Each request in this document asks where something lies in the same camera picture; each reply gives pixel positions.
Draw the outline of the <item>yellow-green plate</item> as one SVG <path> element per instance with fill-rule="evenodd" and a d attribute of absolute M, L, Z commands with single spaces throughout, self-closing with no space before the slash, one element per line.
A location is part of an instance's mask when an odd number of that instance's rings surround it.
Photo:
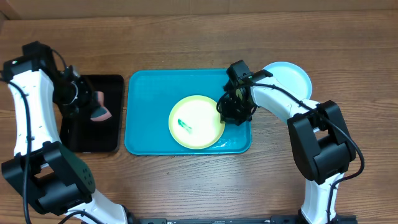
<path fill-rule="evenodd" d="M 188 149 L 212 146 L 223 135 L 225 122 L 207 96 L 192 95 L 178 101 L 169 114 L 169 131 L 176 142 Z"/>

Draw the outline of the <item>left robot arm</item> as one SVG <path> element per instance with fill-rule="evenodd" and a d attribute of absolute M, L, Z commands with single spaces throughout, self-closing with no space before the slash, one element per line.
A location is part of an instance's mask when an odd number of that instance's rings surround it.
<path fill-rule="evenodd" d="M 120 75 L 82 75 L 58 68 L 58 52 L 40 42 L 1 73 L 14 100 L 14 157 L 2 163 L 6 181 L 22 196 L 24 211 L 51 213 L 83 223 L 134 223 L 134 215 L 97 188 L 81 152 L 119 149 L 124 102 Z"/>

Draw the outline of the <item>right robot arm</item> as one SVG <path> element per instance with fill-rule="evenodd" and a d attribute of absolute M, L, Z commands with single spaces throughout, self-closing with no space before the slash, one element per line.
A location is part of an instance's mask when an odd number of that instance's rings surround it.
<path fill-rule="evenodd" d="M 339 184 L 356 157 L 340 107 L 311 100 L 307 73 L 290 62 L 274 62 L 252 72 L 243 60 L 226 71 L 228 82 L 216 109 L 221 120 L 240 125 L 264 108 L 288 127 L 295 164 L 305 178 L 304 202 L 296 215 L 273 215 L 266 223 L 357 223 L 355 216 L 335 212 Z"/>

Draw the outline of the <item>light blue plate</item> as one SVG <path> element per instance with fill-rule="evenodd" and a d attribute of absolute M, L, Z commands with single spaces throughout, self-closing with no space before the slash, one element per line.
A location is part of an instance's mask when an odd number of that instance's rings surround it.
<path fill-rule="evenodd" d="M 273 62 L 264 67 L 271 72 L 280 84 L 292 90 L 302 98 L 310 99 L 312 82 L 306 71 L 294 63 Z"/>

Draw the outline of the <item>black and red sponge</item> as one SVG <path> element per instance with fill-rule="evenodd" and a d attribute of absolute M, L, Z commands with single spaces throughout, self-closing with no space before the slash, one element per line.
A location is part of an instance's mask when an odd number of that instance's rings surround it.
<path fill-rule="evenodd" d="M 102 91 L 96 91 L 95 97 L 97 102 L 99 103 L 99 108 L 95 109 L 90 119 L 94 122 L 101 122 L 112 117 L 112 114 L 109 112 L 109 109 L 104 105 L 104 93 Z"/>

